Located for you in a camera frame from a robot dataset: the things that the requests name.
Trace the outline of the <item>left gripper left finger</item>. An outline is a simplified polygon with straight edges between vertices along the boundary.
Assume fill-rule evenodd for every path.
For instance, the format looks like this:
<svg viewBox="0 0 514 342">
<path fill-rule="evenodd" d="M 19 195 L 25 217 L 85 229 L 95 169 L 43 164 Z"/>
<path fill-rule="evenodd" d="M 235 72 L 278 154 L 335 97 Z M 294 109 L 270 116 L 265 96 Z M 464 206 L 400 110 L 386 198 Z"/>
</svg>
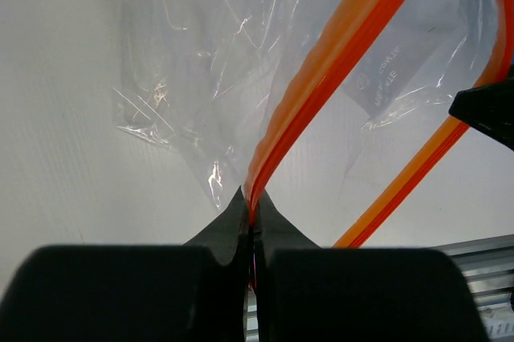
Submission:
<svg viewBox="0 0 514 342">
<path fill-rule="evenodd" d="M 34 250 L 1 302 L 4 341 L 242 341 L 250 226 L 237 192 L 185 244 Z"/>
</svg>

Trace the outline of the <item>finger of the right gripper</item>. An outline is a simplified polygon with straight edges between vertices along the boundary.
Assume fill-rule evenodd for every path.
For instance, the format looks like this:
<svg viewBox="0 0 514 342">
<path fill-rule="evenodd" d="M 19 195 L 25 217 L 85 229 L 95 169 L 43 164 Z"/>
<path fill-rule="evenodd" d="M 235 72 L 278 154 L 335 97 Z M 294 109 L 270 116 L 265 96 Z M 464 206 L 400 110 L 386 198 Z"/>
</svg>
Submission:
<svg viewBox="0 0 514 342">
<path fill-rule="evenodd" d="M 502 145 L 513 147 L 513 65 L 499 82 L 458 92 L 449 115 Z"/>
</svg>

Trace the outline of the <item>clear zip top bag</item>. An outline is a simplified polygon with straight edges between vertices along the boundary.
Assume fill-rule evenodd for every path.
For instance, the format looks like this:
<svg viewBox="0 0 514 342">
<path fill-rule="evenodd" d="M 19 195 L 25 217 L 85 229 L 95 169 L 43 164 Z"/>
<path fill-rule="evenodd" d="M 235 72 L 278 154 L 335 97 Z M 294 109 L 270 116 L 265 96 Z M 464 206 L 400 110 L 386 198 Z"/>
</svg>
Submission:
<svg viewBox="0 0 514 342">
<path fill-rule="evenodd" d="M 266 190 L 321 246 L 510 234 L 513 158 L 449 114 L 511 63 L 512 0 L 121 0 L 115 126 L 184 168 L 157 241 Z"/>
</svg>

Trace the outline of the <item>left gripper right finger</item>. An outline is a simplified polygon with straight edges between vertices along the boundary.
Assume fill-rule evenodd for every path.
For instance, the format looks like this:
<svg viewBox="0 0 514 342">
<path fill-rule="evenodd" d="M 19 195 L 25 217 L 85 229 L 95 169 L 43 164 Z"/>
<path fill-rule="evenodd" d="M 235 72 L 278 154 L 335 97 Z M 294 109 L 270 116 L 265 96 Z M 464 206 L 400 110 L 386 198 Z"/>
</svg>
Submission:
<svg viewBox="0 0 514 342">
<path fill-rule="evenodd" d="M 459 268 L 430 248 L 322 248 L 267 194 L 254 220 L 262 341 L 485 341 Z"/>
</svg>

